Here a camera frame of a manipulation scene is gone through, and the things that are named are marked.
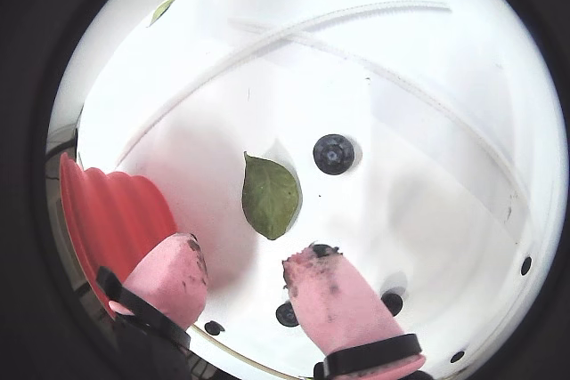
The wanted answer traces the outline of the pink-sleeved gripper finger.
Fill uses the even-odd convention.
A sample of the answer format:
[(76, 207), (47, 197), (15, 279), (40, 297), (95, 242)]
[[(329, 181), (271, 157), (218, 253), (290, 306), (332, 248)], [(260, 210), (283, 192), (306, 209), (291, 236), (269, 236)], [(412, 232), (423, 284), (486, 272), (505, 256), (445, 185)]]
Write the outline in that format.
[(314, 379), (407, 379), (425, 364), (418, 337), (337, 248), (312, 244), (282, 268), (297, 322), (324, 355)]
[(137, 379), (189, 379), (187, 329), (205, 308), (208, 270), (196, 237), (157, 244), (123, 281), (100, 267), (96, 283), (116, 314), (121, 359)]

